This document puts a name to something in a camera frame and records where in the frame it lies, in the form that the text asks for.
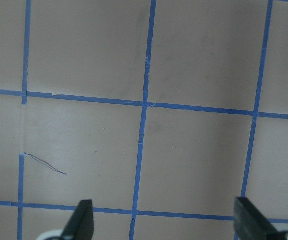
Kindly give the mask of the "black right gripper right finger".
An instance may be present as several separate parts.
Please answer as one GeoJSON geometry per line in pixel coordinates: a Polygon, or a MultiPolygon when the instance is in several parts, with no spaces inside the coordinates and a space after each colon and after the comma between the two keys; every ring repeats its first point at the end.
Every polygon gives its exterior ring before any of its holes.
{"type": "Polygon", "coordinates": [[[240,240],[288,240],[288,230],[277,230],[246,197],[234,199],[233,228],[240,240]]]}

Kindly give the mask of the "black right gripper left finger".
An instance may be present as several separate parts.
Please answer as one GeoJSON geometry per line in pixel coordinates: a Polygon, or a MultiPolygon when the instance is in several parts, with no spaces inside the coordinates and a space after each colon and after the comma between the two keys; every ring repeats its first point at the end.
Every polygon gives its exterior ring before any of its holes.
{"type": "Polygon", "coordinates": [[[94,235],[92,200],[81,200],[63,230],[42,234],[43,240],[91,240],[94,235]]]}

